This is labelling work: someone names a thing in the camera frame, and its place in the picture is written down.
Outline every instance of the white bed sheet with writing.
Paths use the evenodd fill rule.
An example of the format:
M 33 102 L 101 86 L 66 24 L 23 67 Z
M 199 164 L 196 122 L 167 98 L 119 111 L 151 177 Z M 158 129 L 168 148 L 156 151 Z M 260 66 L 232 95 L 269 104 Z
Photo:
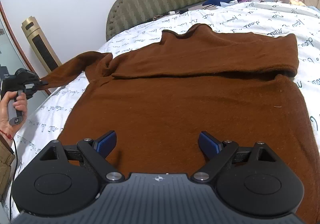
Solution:
M 194 10 L 123 31 L 98 51 L 111 52 L 113 57 L 116 57 L 159 42 L 161 31 L 164 29 L 183 34 L 196 23 L 206 23 L 218 33 L 254 32 L 270 37 L 294 33 L 298 41 L 300 62 L 294 82 L 305 98 L 316 141 L 320 147 L 320 13 L 315 10 L 274 2 L 246 2 L 218 10 Z M 70 111 L 87 85 L 87 78 L 82 73 L 70 84 L 58 88 L 28 117 L 15 136 L 19 157 L 16 176 L 49 141 L 57 139 Z M 7 192 L 3 197 L 7 214 L 9 194 L 10 192 Z M 12 202 L 12 216 L 18 214 Z

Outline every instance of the device handle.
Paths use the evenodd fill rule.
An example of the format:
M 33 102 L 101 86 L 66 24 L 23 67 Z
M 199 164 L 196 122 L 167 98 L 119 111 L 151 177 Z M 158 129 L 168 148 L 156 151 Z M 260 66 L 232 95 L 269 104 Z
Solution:
M 23 119 L 22 111 L 18 111 L 13 107 L 13 103 L 17 101 L 17 97 L 23 92 L 23 90 L 18 90 L 17 95 L 14 99 L 11 99 L 8 103 L 8 117 L 9 125 L 14 126 L 20 124 Z

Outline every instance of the person's arm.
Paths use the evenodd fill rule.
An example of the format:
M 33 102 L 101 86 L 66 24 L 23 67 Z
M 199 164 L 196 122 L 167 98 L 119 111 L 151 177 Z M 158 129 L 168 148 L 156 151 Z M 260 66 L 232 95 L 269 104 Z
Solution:
M 0 101 L 0 196 L 2 196 L 7 185 L 11 163 L 14 160 L 13 150 L 11 149 L 13 140 L 9 136 L 14 137 L 27 119 L 27 98 L 26 94 L 22 93 L 17 97 L 13 106 L 23 112 L 23 120 L 18 125 L 9 125 L 8 103 L 16 94 L 17 92 L 7 92 Z

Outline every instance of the brown jacket sleeve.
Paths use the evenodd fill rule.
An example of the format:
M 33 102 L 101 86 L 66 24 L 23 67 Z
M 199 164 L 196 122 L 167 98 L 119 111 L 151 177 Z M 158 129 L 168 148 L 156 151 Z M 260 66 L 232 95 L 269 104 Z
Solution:
M 14 160 L 14 155 L 0 141 L 0 196 L 2 196 L 11 171 L 11 163 Z

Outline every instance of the blue gripper pad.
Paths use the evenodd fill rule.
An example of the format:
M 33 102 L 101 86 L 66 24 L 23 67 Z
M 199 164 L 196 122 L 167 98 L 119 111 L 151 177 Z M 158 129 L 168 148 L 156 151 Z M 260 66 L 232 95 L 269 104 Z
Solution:
M 222 142 L 206 131 L 202 131 L 198 139 L 201 151 L 211 160 L 223 148 Z
M 117 135 L 115 131 L 109 131 L 103 136 L 96 139 L 92 145 L 94 150 L 98 152 L 103 158 L 106 158 L 109 153 L 116 147 Z

